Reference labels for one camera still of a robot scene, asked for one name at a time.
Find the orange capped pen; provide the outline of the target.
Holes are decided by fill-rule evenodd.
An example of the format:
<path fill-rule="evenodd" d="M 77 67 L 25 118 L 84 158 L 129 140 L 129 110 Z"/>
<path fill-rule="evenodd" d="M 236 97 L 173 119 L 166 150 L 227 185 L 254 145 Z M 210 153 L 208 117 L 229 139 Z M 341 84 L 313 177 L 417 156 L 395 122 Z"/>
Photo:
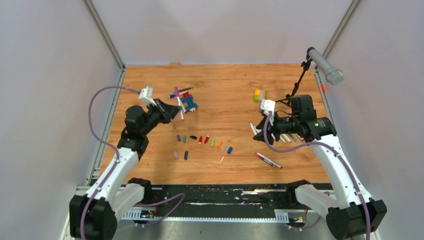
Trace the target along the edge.
<path fill-rule="evenodd" d="M 291 142 L 291 139 L 288 137 L 288 135 L 286 135 L 286 134 L 281 134 L 281 136 L 282 136 L 282 138 L 283 138 L 286 142 L 288 142 L 288 143 L 290 143 L 290 142 Z"/>

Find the white pen body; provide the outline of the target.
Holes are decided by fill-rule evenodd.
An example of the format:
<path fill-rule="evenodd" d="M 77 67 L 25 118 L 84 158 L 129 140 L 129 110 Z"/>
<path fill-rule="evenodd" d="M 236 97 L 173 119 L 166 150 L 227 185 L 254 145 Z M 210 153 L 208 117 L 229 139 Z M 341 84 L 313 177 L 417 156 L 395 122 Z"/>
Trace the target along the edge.
<path fill-rule="evenodd" d="M 258 133 L 258 130 L 256 129 L 256 127 L 253 125 L 252 122 L 250 122 L 249 124 L 250 124 L 250 128 L 252 129 L 253 134 L 256 135 Z"/>

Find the grey pen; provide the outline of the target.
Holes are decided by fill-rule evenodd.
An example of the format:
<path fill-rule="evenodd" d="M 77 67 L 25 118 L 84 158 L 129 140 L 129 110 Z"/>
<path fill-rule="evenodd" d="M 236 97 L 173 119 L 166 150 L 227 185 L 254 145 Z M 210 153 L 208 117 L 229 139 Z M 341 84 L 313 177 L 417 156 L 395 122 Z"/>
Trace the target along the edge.
<path fill-rule="evenodd" d="M 289 133 L 289 135 L 290 135 L 290 137 L 297 143 L 298 141 L 297 141 L 297 139 L 294 137 L 294 135 L 293 134 L 291 134 L 291 133 Z"/>

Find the blue capped pen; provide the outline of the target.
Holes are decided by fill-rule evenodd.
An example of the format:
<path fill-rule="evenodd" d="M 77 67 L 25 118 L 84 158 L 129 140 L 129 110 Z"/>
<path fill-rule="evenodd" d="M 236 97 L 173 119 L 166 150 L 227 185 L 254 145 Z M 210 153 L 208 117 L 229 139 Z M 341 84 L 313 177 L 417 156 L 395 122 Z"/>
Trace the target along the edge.
<path fill-rule="evenodd" d="M 179 89 L 178 90 L 178 93 L 179 94 L 183 94 L 183 93 L 185 93 L 185 92 L 188 92 L 189 90 L 191 90 L 191 89 L 193 89 L 194 87 L 193 86 L 191 86 L 191 87 L 187 87 L 187 88 L 182 88 L 182 89 Z M 171 92 L 171 93 L 169 93 L 168 94 L 168 97 L 171 99 L 171 98 L 174 98 L 174 97 L 176 97 L 176 93 L 175 92 Z"/>
<path fill-rule="evenodd" d="M 302 141 L 302 142 L 304 142 L 305 140 L 304 140 L 304 138 L 303 137 L 301 137 L 300 135 L 298 135 L 298 134 L 296 134 L 296 136 Z"/>

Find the red slim pen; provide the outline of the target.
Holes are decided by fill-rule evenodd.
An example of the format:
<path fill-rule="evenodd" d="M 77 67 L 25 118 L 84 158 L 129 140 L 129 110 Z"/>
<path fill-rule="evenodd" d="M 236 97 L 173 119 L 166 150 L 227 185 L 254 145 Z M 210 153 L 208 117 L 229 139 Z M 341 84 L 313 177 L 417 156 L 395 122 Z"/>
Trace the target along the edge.
<path fill-rule="evenodd" d="M 271 163 L 270 161 L 268 161 L 267 159 L 265 159 L 263 156 L 259 155 L 257 152 L 252 152 L 256 157 L 258 157 L 259 159 L 261 159 L 263 162 L 265 162 L 266 164 L 270 165 L 270 166 L 274 166 L 273 163 Z"/>

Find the purple capped pen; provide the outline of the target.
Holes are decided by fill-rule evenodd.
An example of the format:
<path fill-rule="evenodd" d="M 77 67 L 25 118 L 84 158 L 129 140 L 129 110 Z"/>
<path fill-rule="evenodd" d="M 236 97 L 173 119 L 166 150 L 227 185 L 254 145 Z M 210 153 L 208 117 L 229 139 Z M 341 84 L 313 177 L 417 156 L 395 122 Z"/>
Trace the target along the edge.
<path fill-rule="evenodd" d="M 177 86 L 174 87 L 174 94 L 175 94 L 175 97 L 177 99 L 178 106 L 180 108 L 180 117 L 181 117 L 181 120 L 184 121 L 185 120 L 185 116 L 184 116 L 184 110 L 185 109 L 184 109 L 183 104 L 181 102 L 180 92 L 179 92 L 179 89 L 178 89 Z"/>

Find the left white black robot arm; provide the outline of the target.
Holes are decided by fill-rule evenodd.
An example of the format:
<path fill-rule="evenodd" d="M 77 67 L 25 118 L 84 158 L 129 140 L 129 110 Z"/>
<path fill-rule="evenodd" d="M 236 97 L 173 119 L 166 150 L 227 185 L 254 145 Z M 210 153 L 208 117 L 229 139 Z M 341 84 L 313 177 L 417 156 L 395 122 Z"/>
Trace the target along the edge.
<path fill-rule="evenodd" d="M 81 240 L 111 240 L 119 220 L 135 204 L 149 206 L 153 193 L 147 181 L 135 178 L 120 190 L 122 183 L 145 153 L 147 135 L 158 125 L 170 123 L 181 111 L 156 98 L 147 109 L 139 105 L 125 112 L 125 128 L 121 132 L 115 154 L 99 179 L 83 194 L 74 195 L 69 203 L 69 233 Z"/>

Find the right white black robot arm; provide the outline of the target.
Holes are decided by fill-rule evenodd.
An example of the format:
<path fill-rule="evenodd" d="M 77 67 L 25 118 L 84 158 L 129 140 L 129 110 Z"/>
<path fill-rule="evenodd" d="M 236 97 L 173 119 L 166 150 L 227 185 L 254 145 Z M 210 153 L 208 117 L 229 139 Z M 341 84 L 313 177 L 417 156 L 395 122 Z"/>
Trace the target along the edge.
<path fill-rule="evenodd" d="M 261 131 L 253 138 L 265 142 L 276 153 L 310 147 L 326 172 L 334 197 L 307 181 L 297 181 L 285 195 L 286 204 L 292 209 L 305 205 L 314 210 L 325 219 L 337 240 L 357 236 L 369 240 L 388 211 L 386 204 L 375 200 L 354 173 L 339 145 L 334 125 L 327 117 L 317 116 L 312 97 L 297 95 L 289 101 L 291 113 L 282 117 L 277 113 L 275 101 L 260 100 L 263 119 L 257 126 Z"/>

